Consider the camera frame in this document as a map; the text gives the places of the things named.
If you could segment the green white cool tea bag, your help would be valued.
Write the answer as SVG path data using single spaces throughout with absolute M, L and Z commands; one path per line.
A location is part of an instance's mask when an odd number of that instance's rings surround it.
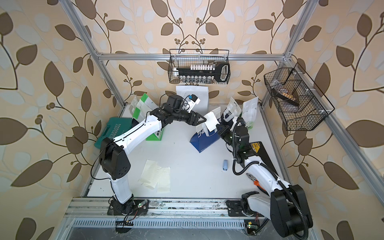
M 150 112 L 155 110 L 158 105 L 156 105 L 147 94 L 143 94 L 141 97 L 137 98 L 139 102 L 132 117 L 140 123 L 144 120 L 147 120 Z

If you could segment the small dark navy bag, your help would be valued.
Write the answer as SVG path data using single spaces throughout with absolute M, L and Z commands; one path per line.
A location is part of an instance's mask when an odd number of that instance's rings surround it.
M 137 104 L 138 104 L 139 100 L 137 98 L 137 96 L 135 96 L 129 106 L 129 112 L 130 114 L 133 116 L 134 115 L 134 112 L 136 110 L 136 107 L 137 107 Z

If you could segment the blue takeaway bag white handles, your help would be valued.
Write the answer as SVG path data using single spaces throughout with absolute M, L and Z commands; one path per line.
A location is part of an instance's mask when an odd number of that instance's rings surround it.
M 211 112 L 214 112 L 220 124 L 221 107 L 219 106 L 213 109 Z M 204 124 L 202 123 L 196 126 L 196 133 L 190 139 L 190 143 L 196 148 L 199 153 L 201 153 L 209 146 L 211 146 L 214 142 L 216 142 L 219 138 L 220 136 L 218 134 L 217 129 L 214 132 L 208 132 L 208 130 L 204 128 Z

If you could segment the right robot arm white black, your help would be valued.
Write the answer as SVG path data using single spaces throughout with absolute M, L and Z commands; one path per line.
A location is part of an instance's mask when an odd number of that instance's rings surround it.
M 243 194 L 241 209 L 247 216 L 261 214 L 270 220 L 281 237 L 309 237 L 313 218 L 305 191 L 281 178 L 272 166 L 261 142 L 250 142 L 245 121 L 239 118 L 232 125 L 218 124 L 218 134 L 232 147 L 232 171 L 236 176 L 246 174 L 258 187 Z

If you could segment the light blue stapler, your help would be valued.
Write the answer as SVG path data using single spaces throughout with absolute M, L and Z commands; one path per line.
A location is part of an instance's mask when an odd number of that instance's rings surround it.
M 228 170 L 228 160 L 224 160 L 223 161 L 223 171 L 227 171 Z

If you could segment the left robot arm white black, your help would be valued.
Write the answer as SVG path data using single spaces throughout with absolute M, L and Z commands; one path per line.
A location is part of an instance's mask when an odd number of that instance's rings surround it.
M 174 121 L 185 122 L 190 126 L 204 123 L 206 118 L 193 111 L 200 101 L 196 95 L 171 95 L 166 103 L 149 111 L 138 125 L 113 139 L 105 138 L 102 141 L 99 162 L 108 175 L 115 200 L 124 205 L 133 197 L 127 177 L 131 169 L 128 159 L 130 152 L 151 134 Z

